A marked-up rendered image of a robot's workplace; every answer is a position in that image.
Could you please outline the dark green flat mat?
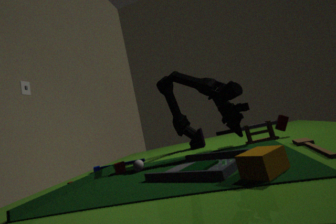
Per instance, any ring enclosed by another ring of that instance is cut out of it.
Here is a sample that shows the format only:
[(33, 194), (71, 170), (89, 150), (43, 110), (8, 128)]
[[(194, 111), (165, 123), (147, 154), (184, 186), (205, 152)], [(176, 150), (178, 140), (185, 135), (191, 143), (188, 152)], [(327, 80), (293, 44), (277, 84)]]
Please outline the dark green flat mat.
[(336, 178), (336, 169), (284, 145), (289, 169), (270, 182), (241, 179), (238, 170), (223, 180), (176, 180), (146, 181), (146, 173), (160, 173), (180, 164), (185, 156), (164, 159), (144, 164), (140, 172), (133, 166), (125, 167), (126, 172), (116, 174), (115, 170), (89, 182), (65, 195), (48, 202), (15, 220), (19, 222), (35, 218), (68, 214), (76, 211), (127, 205), (136, 202), (198, 195), (233, 189), (261, 187), (268, 185), (297, 183), (318, 179)]

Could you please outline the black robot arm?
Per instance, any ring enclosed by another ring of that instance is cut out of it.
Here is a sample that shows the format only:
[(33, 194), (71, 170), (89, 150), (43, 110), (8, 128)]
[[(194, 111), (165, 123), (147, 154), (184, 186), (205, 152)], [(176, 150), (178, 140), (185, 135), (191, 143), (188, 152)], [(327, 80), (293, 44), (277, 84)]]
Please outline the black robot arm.
[[(157, 82), (156, 86), (159, 92), (165, 96), (173, 115), (173, 126), (177, 134), (179, 136), (184, 134), (191, 140), (197, 131), (190, 127), (190, 122), (188, 121), (186, 115), (183, 115), (180, 112), (173, 93), (173, 82), (197, 89), (199, 93), (209, 96), (208, 100), (213, 99), (217, 107), (243, 93), (241, 85), (236, 82), (230, 81), (225, 84), (212, 78), (196, 78), (178, 73), (177, 71), (173, 71), (169, 76), (165, 76)], [(238, 103), (236, 105), (232, 103), (231, 106), (234, 108), (236, 113), (250, 110), (248, 103)]]

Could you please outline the brown cube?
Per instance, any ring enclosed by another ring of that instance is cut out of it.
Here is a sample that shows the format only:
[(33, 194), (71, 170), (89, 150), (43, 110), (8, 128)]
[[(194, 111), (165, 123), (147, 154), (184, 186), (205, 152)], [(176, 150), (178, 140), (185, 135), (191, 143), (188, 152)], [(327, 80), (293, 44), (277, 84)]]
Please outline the brown cube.
[(235, 160), (241, 179), (270, 182), (290, 167), (284, 145), (257, 146)]

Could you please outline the blue putter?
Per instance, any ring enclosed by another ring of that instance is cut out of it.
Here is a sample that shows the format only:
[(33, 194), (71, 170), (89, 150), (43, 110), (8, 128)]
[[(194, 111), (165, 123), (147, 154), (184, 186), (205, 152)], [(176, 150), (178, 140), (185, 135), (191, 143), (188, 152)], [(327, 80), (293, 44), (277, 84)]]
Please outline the blue putter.
[[(142, 159), (139, 159), (139, 160), (141, 160), (142, 162), (145, 162), (145, 158), (142, 158)], [(135, 162), (135, 161), (125, 162), (125, 165), (134, 164), (134, 162)], [(108, 165), (108, 166), (110, 166), (110, 165)], [(94, 167), (94, 172), (97, 172), (97, 171), (99, 171), (99, 170), (101, 170), (101, 169), (103, 169), (103, 168), (106, 168), (106, 167), (108, 167), (108, 166), (102, 166), (102, 167), (100, 167), (100, 166), (96, 166), (96, 167)]]

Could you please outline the grey ball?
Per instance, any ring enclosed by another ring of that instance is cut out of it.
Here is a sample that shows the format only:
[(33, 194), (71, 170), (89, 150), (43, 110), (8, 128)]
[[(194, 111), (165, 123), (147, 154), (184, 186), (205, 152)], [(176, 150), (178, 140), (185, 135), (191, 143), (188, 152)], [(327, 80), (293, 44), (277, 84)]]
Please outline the grey ball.
[(144, 169), (144, 163), (141, 160), (137, 160), (134, 162), (133, 168), (135, 171), (140, 172)]

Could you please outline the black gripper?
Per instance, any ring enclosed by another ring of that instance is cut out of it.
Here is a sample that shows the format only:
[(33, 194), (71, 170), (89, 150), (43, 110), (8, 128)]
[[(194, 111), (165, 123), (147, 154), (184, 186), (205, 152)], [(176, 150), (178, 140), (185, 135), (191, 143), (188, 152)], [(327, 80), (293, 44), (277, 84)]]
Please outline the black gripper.
[(218, 106), (218, 111), (222, 115), (222, 123), (226, 124), (227, 127), (235, 131), (237, 135), (240, 137), (243, 136), (240, 122), (244, 118), (242, 113), (239, 113), (234, 110), (234, 108), (231, 106), (232, 104), (228, 101), (220, 106)]

